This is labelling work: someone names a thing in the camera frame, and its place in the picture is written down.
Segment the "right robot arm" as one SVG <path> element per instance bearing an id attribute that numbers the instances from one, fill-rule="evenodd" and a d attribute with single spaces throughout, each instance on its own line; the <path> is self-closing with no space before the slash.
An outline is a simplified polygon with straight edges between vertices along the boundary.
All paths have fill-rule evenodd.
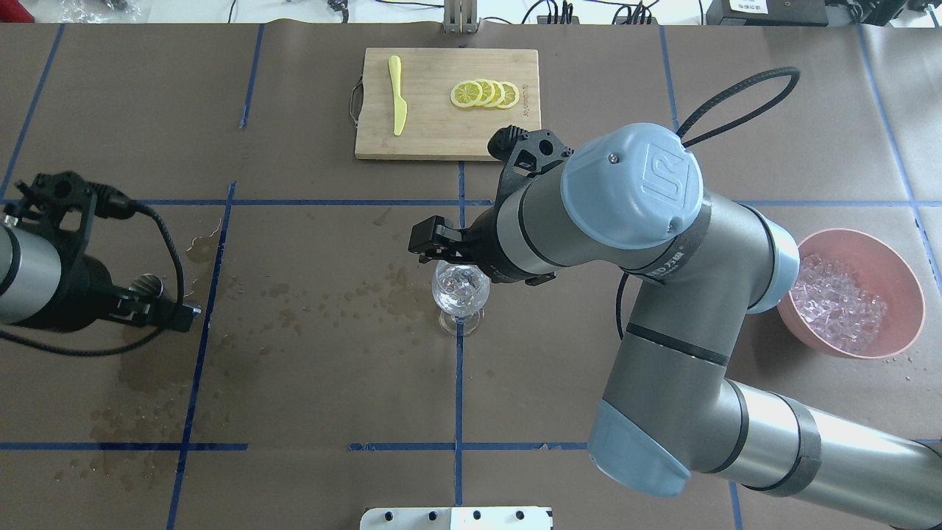
<path id="1" fill-rule="evenodd" d="M 693 473 L 899 529 L 938 529 L 940 447 L 874 430 L 726 376 L 746 316 L 798 276 L 789 232 L 704 188 L 680 137 L 626 125 L 579 149 L 502 128 L 494 205 L 467 228 L 411 229 L 423 263 L 535 286 L 605 261 L 642 281 L 587 443 L 608 477 L 672 498 Z"/>

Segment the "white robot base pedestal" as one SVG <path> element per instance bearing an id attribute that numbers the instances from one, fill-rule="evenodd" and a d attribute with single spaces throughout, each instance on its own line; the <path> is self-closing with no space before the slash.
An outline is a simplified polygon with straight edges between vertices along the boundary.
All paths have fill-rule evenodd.
<path id="1" fill-rule="evenodd" d="M 368 509 L 360 529 L 553 529 L 541 506 L 432 506 Z"/>

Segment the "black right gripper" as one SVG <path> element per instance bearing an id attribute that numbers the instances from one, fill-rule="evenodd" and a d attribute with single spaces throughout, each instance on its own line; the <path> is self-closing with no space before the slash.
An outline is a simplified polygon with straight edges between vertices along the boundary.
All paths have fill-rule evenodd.
<path id="1" fill-rule="evenodd" d="M 495 198 L 506 200 L 568 161 L 575 150 L 550 130 L 508 125 L 492 134 L 489 154 L 503 163 Z M 420 263 L 473 264 L 495 284 L 538 286 L 556 279 L 556 268 L 527 242 L 514 209 L 505 213 L 502 208 L 489 208 L 467 229 L 454 228 L 443 216 L 431 216 L 411 228 L 409 252 Z"/>

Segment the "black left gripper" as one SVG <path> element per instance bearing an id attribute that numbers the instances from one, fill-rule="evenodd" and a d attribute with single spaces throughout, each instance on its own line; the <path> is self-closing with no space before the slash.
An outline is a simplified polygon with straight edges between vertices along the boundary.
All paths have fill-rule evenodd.
<path id="1" fill-rule="evenodd" d="M 178 305 L 164 292 L 144 297 L 128 286 L 114 286 L 107 266 L 90 255 L 58 252 L 62 277 L 54 298 L 44 308 L 44 329 L 75 332 L 91 323 L 107 321 L 133 328 L 162 328 L 186 333 L 202 314 L 198 306 Z"/>

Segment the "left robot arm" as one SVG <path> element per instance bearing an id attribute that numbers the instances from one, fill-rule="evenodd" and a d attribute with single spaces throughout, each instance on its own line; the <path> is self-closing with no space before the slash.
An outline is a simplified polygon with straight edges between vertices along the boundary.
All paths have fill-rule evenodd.
<path id="1" fill-rule="evenodd" d="M 38 234 L 36 226 L 2 226 L 4 325 L 71 333 L 108 321 L 185 333 L 201 312 L 177 306 L 157 275 L 117 286 L 104 263 L 85 254 L 68 258 L 64 243 Z"/>

